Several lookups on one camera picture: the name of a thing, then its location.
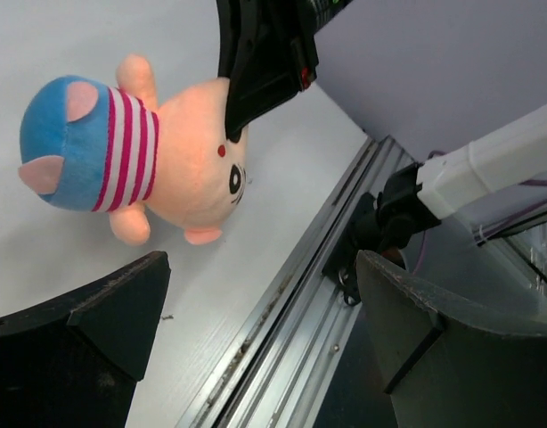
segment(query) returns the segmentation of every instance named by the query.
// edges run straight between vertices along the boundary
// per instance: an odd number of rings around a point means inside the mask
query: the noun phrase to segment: blue fabric
[[[67,88],[85,81],[99,91],[92,111],[67,123]],[[57,78],[44,86],[29,104],[20,125],[22,163],[46,155],[64,158],[56,192],[40,197],[55,207],[90,211],[97,203],[105,174],[109,132],[109,89],[78,76]]]

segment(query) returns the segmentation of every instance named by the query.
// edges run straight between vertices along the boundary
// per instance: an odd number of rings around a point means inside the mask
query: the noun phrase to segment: pink and white stripe
[[[110,118],[102,190],[93,211],[113,211],[149,197],[155,179],[159,118],[143,102],[109,88]]]

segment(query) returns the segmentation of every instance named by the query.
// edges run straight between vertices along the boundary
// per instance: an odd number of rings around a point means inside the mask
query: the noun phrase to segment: white tabletop
[[[187,244],[152,219],[130,248],[108,219],[54,209],[17,178],[18,130],[48,80],[114,83],[128,53],[151,60],[159,97],[216,75],[214,0],[0,2],[0,316],[87,284],[151,250],[173,270],[128,426],[174,427],[337,184],[365,136],[317,86],[250,127],[251,185],[219,242]]]

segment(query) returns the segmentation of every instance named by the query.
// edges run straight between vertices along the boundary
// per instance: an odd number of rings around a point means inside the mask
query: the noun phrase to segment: plush toy head
[[[113,233],[144,243],[148,206],[209,243],[241,200],[246,184],[241,140],[225,138],[229,81],[192,86],[157,105],[150,64],[130,55],[119,88],[68,76],[44,86],[20,126],[22,181],[67,210],[107,211]]]

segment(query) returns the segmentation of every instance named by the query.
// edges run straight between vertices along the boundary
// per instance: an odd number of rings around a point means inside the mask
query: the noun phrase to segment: gray wall
[[[317,44],[322,88],[419,160],[547,103],[547,0],[355,0]],[[508,189],[465,211],[479,222],[543,194]]]

